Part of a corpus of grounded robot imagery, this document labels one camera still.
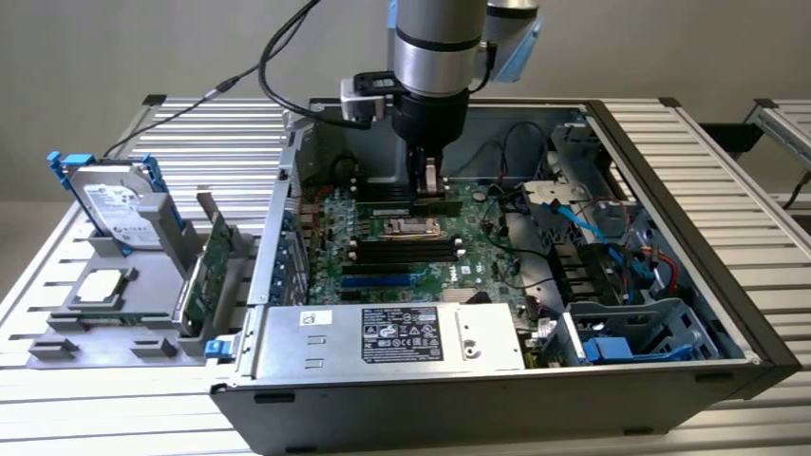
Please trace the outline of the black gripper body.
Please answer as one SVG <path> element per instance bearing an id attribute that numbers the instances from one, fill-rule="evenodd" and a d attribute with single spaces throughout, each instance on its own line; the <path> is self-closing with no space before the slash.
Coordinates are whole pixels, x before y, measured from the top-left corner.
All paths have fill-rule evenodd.
<path id="1" fill-rule="evenodd" d="M 393 132 L 412 147 L 445 148 L 461 136 L 468 102 L 468 91 L 448 97 L 426 97 L 413 93 L 394 95 Z"/>

